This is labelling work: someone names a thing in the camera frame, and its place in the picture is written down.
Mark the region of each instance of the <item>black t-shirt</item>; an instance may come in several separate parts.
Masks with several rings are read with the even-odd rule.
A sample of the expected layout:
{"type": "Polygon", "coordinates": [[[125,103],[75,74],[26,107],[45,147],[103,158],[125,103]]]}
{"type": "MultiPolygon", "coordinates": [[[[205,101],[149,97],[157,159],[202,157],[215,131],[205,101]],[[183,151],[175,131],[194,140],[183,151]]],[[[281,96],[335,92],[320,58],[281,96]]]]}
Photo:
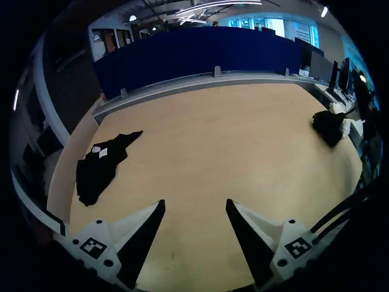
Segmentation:
{"type": "Polygon", "coordinates": [[[116,166],[127,158],[126,148],[143,131],[129,135],[119,134],[115,139],[94,144],[85,159],[79,160],[76,171],[76,187],[79,200],[85,206],[97,202],[116,175],[116,166]]]}

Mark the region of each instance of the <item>clothing tag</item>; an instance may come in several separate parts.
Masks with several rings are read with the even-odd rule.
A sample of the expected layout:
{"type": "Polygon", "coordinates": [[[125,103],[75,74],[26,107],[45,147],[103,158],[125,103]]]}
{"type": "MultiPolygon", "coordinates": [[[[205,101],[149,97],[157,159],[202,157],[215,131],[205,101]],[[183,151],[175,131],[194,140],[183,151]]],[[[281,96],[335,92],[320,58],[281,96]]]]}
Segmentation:
{"type": "Polygon", "coordinates": [[[99,153],[99,158],[102,158],[103,156],[106,156],[108,154],[107,151],[108,151],[108,148],[105,148],[105,149],[101,150],[100,153],[99,153]]]}
{"type": "Polygon", "coordinates": [[[98,146],[95,146],[95,147],[92,148],[92,152],[93,152],[93,153],[100,152],[100,150],[101,150],[101,148],[98,147],[98,146]]]}

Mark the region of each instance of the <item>black clothing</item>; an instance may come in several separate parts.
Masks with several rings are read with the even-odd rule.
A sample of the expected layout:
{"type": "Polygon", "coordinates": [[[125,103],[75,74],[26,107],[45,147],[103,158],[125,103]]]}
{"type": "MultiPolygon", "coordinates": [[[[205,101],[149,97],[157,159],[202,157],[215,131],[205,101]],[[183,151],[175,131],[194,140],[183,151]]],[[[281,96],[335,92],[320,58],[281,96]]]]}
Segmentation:
{"type": "Polygon", "coordinates": [[[342,139],[340,126],[344,117],[344,113],[334,114],[327,110],[314,114],[312,126],[329,147],[334,147],[342,139]]]}
{"type": "Polygon", "coordinates": [[[78,161],[77,195],[85,206],[97,202],[99,195],[115,177],[116,166],[127,158],[125,149],[142,133],[143,131],[133,132],[129,135],[119,134],[115,139],[95,144],[85,159],[78,161]]]}

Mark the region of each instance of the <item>blue partition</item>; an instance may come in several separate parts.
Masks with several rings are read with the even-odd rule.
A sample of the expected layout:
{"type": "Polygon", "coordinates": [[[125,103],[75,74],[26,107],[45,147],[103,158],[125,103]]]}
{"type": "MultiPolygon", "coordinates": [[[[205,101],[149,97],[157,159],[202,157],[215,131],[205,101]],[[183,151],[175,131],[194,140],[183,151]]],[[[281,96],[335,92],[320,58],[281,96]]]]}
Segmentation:
{"type": "Polygon", "coordinates": [[[106,99],[150,84],[199,73],[265,71],[299,73],[301,46],[289,39],[235,27],[161,32],[94,63],[106,99]]]}

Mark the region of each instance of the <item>wooden table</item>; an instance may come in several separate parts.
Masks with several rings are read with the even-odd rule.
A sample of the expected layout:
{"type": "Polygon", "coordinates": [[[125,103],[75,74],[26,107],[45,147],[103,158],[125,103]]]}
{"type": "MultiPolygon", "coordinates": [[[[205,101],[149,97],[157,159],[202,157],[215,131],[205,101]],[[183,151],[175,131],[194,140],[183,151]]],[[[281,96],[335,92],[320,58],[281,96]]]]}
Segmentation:
{"type": "Polygon", "coordinates": [[[349,138],[329,149],[312,129],[325,108],[293,84],[202,89],[107,116],[92,143],[143,130],[116,178],[85,207],[74,192],[71,233],[159,199],[166,213],[138,278],[147,291],[227,291],[253,283],[225,212],[231,198],[312,227],[352,194],[362,165],[349,138]]]}

